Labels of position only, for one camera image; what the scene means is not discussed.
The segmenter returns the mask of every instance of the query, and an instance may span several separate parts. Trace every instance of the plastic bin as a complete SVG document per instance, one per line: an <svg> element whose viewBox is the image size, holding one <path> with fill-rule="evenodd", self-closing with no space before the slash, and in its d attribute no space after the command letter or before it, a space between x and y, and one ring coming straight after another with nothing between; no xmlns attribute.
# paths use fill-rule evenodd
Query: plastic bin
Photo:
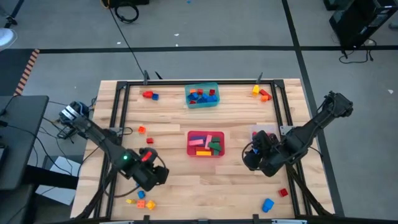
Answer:
<svg viewBox="0 0 398 224"><path fill-rule="evenodd" d="M209 95L210 90L216 90L216 96L217 96L217 101L216 102L209 102L209 103L195 103L195 104L189 104L190 100L188 99L188 96L191 94L190 90L191 89L202 89L204 93ZM211 83L201 83L201 84L192 84L192 85L186 85L185 86L185 101L187 102L188 108L194 109L194 108L207 108L207 107L212 107L212 106L217 106L217 104L220 102L220 93L218 92L218 84L215 82Z"/></svg>
<svg viewBox="0 0 398 224"><path fill-rule="evenodd" d="M207 136L211 135L212 137L219 137L220 138L220 146L221 146L221 151L218 154L218 156L197 156L195 146L189 146L189 140L191 140L191 137L194 136ZM210 157L210 158L219 158L225 154L225 141L224 141L224 133L221 131L189 131L188 132L188 139L187 139L187 154L192 157Z"/></svg>

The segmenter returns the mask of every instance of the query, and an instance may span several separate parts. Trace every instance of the pink block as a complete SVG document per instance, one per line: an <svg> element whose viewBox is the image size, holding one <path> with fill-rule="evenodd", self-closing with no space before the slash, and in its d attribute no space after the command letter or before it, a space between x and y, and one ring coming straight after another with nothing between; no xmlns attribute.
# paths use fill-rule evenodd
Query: pink block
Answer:
<svg viewBox="0 0 398 224"><path fill-rule="evenodd" d="M205 149L210 149L209 142L211 142L211 135L207 135Z"/></svg>
<svg viewBox="0 0 398 224"><path fill-rule="evenodd" d="M203 144L203 139L189 141L189 146L198 146Z"/></svg>

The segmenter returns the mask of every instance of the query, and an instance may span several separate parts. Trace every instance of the green block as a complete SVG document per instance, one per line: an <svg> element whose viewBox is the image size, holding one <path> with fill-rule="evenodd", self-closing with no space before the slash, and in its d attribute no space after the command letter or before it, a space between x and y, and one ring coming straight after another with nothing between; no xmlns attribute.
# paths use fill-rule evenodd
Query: green block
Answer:
<svg viewBox="0 0 398 224"><path fill-rule="evenodd" d="M221 151L221 146L219 143L209 142L209 147L214 150Z"/></svg>
<svg viewBox="0 0 398 224"><path fill-rule="evenodd" d="M211 138L211 142L220 142L220 141L221 141L220 137L212 137Z"/></svg>

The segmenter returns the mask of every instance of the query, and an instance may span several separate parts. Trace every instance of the teal bin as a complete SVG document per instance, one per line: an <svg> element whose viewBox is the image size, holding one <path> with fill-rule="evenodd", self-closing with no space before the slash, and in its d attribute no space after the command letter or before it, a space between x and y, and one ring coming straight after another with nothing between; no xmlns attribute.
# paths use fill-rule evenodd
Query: teal bin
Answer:
<svg viewBox="0 0 398 224"><path fill-rule="evenodd" d="M190 95L191 89L195 89L196 91L198 91L198 89L202 89L203 93L206 93L208 96L210 95L210 90L216 90L215 95L217 96L217 100L215 102L189 104L190 100L189 100L188 96ZM212 82L212 83L186 85L185 86L185 101L187 102L188 108L190 108L190 109L217 106L217 104L220 102L220 93L218 92L218 84L215 82Z"/></svg>

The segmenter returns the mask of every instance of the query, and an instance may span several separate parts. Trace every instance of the wooden table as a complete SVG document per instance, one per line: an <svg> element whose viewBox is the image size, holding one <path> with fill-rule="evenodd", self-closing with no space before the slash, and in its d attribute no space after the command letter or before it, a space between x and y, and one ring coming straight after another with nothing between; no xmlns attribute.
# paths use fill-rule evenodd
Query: wooden table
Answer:
<svg viewBox="0 0 398 224"><path fill-rule="evenodd" d="M109 127L117 81L102 81L99 87L93 121L102 128ZM309 119L307 104L299 79L285 79L285 89L295 126ZM269 86L262 88L271 93ZM153 200L157 207L150 211L138 209L125 202L137 199L134 192L125 198L114 200L112 220L186 219L248 219L253 214L260 218L294 217L292 199L280 197L278 190L289 191L287 174L283 167L275 176L266 177L261 171L249 171L241 160L241 151L250 141L251 126L266 124L277 127L275 108L271 101L263 103L259 96L251 95L252 85L219 85L221 102L217 107L188 109L184 100L184 86L132 86L129 92L126 127L136 130L147 128L145 136L134 132L124 136L123 146L138 149L146 146L146 137L154 138L153 147L170 169L166 184L146 192L146 200ZM145 99L142 92L152 90L160 95L159 101ZM116 124L119 124L123 94L119 99ZM282 100L279 100L286 125ZM226 153L218 159L193 158L186 154L188 131L222 131L225 134ZM87 156L96 146L89 141ZM76 190L71 217L78 215L98 188L103 151L96 151L83 164ZM333 205L320 156L309 150L302 159L308 188L319 202L333 213ZM135 182L119 176L116 194L122 194ZM296 186L301 214L305 213L302 194ZM104 195L102 215L105 214L107 197ZM261 210L266 198L275 205L268 213Z"/></svg>

